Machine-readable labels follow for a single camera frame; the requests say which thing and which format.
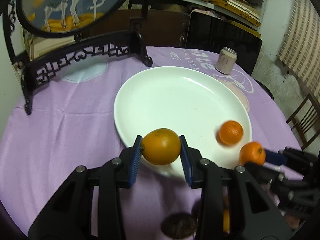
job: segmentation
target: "soda can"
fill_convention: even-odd
[[[230,75],[237,58],[237,53],[233,49],[223,47],[220,51],[219,59],[214,66],[219,72]]]

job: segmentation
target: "silver bolt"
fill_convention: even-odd
[[[114,164],[114,165],[119,165],[120,163],[121,163],[121,159],[120,158],[114,158],[112,160],[112,164]]]
[[[238,172],[240,172],[240,173],[244,173],[244,172],[245,172],[244,166],[237,166],[237,167],[236,167],[236,170],[237,170]]]
[[[210,163],[210,161],[208,159],[203,158],[203,159],[200,160],[200,163],[202,165],[208,165]]]
[[[294,192],[291,190],[288,194],[288,199],[289,200],[292,200],[293,199],[293,196],[294,196]]]
[[[76,172],[81,173],[81,172],[84,172],[84,171],[85,171],[85,167],[84,166],[80,165],[80,166],[76,167]]]
[[[278,179],[279,179],[279,181],[283,181],[283,179],[284,179],[284,174],[283,174],[283,173],[280,173],[279,176],[278,176]]]

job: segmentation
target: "white plate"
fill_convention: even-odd
[[[183,67],[155,67],[128,79],[120,88],[114,119],[127,147],[137,135],[145,136],[158,128],[169,128],[184,135],[189,147],[218,166],[233,169],[241,147],[252,140],[247,111],[225,85],[214,78]],[[244,129],[241,141],[233,147],[220,145],[215,136],[228,120]],[[169,165],[143,163],[167,177],[184,178],[180,157]]]

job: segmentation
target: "tablecloth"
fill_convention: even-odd
[[[212,52],[148,47],[148,54],[153,67],[187,67],[223,82],[247,109],[253,140],[266,149],[300,148],[281,110],[238,65],[225,76],[214,69],[218,54]],[[36,93],[30,116],[23,100],[12,110],[0,145],[0,199],[25,234],[76,166],[99,167],[119,156],[124,145],[114,125],[114,100],[121,85],[145,69],[134,55],[90,57],[66,67]],[[161,221],[190,213],[201,191],[140,166],[133,188],[120,194],[127,239],[151,240],[168,239]]]

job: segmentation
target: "painting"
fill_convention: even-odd
[[[45,32],[67,32],[105,15],[119,0],[22,0],[29,23]]]

